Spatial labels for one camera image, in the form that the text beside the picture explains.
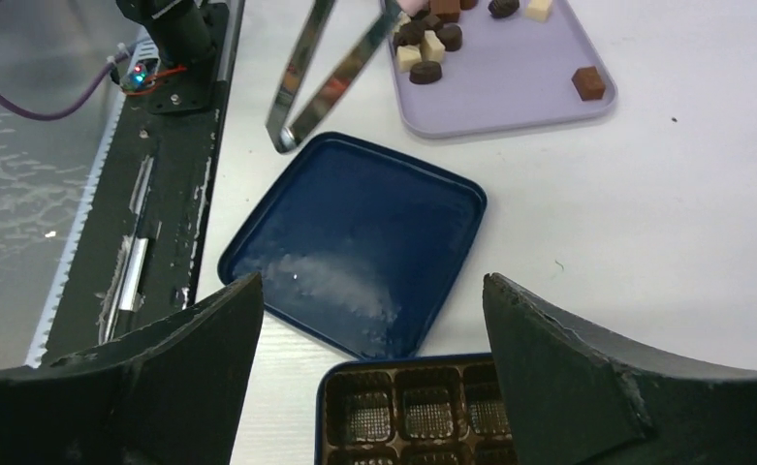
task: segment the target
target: black mount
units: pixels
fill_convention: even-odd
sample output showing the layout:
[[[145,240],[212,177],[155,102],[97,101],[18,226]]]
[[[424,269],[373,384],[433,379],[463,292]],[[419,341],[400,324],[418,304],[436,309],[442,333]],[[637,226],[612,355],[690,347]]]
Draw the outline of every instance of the black mount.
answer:
[[[170,76],[155,92],[127,98],[56,309],[45,362],[99,343],[100,295],[111,288],[124,237],[137,228],[129,206],[147,157],[155,163],[138,231],[151,241],[139,288],[142,304],[132,319],[118,320],[116,335],[194,303],[232,66],[221,80],[216,71],[222,50],[228,54],[237,46],[243,7],[242,1],[234,2],[236,21],[229,33],[228,4],[193,10],[207,18],[204,25],[216,53]],[[172,104],[172,94],[179,105]]]
[[[142,25],[161,59],[160,72],[183,66],[182,73],[161,77],[146,96],[147,111],[170,114],[209,110],[224,50],[229,8],[191,0],[116,0],[128,19]]]

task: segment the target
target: white table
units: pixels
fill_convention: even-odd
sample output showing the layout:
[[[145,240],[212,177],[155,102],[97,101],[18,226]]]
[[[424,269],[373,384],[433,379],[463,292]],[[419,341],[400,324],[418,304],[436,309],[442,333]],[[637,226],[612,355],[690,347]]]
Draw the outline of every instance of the white table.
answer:
[[[617,83],[612,116],[473,140],[416,139],[401,125],[381,51],[322,128],[420,157],[489,195],[423,354],[489,348],[482,277],[499,271],[652,346],[757,368],[757,2],[571,2]],[[307,90],[377,3],[339,2]],[[221,287],[219,255],[292,159],[275,153],[264,119],[310,4],[247,2],[200,298]],[[312,463],[316,389],[344,360],[267,317],[233,463]]]

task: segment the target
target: metal tongs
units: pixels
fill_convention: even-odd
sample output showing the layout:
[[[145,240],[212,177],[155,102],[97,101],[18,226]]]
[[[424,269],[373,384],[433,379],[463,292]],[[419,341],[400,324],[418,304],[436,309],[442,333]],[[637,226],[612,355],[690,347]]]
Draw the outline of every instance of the metal tongs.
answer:
[[[290,110],[306,77],[318,42],[321,40],[321,33],[327,26],[332,7],[335,5],[335,0],[315,0],[312,11],[293,48],[293,55],[284,70],[272,107],[269,109],[267,132],[275,150],[286,154],[301,145],[343,97],[363,67],[375,54],[375,50],[394,29],[400,13],[406,12],[413,15],[425,4],[426,0],[384,0],[383,12],[372,22],[349,53],[338,62],[338,66],[330,73],[324,84],[288,126],[287,118]]]

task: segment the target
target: chocolate compartment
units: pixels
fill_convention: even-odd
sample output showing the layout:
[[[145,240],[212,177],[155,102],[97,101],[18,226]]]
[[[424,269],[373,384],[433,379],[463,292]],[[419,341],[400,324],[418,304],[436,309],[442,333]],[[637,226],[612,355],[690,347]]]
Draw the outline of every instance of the chocolate compartment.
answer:
[[[465,445],[408,448],[401,456],[402,465],[470,465],[471,452]]]
[[[518,463],[489,355],[347,363],[319,394],[317,465]]]
[[[330,454],[329,465],[399,465],[400,461],[392,449],[383,451],[336,450]]]
[[[455,368],[401,371],[395,376],[401,436],[409,441],[457,434],[460,373]]]
[[[518,465],[512,443],[481,443],[475,448],[475,465]]]
[[[393,381],[387,373],[335,375],[327,382],[327,434],[336,446],[393,437]]]
[[[467,367],[463,373],[469,425],[476,434],[511,432],[494,364]]]

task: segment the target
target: navy blue lid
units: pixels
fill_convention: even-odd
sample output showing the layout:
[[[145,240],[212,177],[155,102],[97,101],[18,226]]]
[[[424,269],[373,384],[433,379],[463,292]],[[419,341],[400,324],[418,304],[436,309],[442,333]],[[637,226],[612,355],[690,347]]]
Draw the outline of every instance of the navy blue lid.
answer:
[[[267,310],[360,358],[414,355],[484,216],[477,184],[336,133],[312,139],[224,252],[261,271]]]

